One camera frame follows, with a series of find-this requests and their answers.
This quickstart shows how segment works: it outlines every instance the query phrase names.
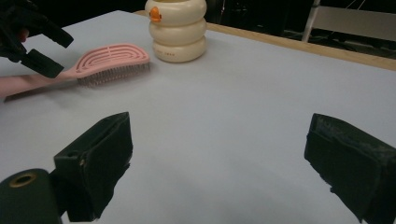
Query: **hairbrush handle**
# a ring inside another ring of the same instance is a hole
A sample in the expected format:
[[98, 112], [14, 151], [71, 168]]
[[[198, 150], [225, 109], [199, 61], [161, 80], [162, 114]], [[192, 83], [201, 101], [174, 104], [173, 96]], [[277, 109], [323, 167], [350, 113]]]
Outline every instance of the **hairbrush handle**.
[[64, 81], [64, 78], [62, 78], [61, 75], [56, 78], [43, 77], [39, 74], [0, 77], [0, 98], [45, 87], [62, 81]]

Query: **table surface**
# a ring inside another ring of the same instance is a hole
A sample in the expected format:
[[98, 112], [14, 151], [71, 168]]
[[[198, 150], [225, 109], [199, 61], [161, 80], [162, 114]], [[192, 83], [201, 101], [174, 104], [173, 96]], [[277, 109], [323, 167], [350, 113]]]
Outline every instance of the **table surface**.
[[[153, 54], [149, 19], [120, 11], [66, 30], [68, 49], [42, 35], [25, 46], [71, 67], [89, 49], [134, 43], [151, 69], [0, 103], [0, 179], [52, 171], [53, 156], [95, 122], [129, 111], [132, 165], [96, 223], [359, 223], [304, 159], [306, 134], [320, 113], [396, 146], [394, 71], [214, 31], [202, 57], [165, 63]], [[0, 68], [30, 72], [7, 60]]]

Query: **hairbrush bristles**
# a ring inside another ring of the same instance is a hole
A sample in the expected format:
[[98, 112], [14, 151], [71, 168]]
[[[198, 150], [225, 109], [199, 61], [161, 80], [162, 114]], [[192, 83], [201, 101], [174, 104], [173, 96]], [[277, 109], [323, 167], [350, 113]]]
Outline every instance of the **hairbrush bristles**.
[[132, 77], [149, 70], [149, 63], [135, 64], [111, 68], [91, 76], [78, 78], [78, 84], [85, 87], [94, 87], [117, 79]]
[[133, 44], [114, 44], [92, 49], [76, 64], [56, 78], [39, 74], [0, 77], [0, 97], [77, 79], [82, 86], [93, 87], [149, 70], [149, 55]]

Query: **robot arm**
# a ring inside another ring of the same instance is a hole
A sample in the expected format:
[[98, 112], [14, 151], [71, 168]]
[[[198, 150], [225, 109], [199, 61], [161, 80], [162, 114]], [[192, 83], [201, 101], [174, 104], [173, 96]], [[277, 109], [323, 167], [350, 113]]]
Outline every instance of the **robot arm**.
[[0, 56], [25, 65], [45, 77], [56, 77], [64, 69], [35, 49], [27, 53], [18, 38], [22, 28], [36, 30], [67, 48], [73, 37], [38, 12], [29, 0], [0, 0]]

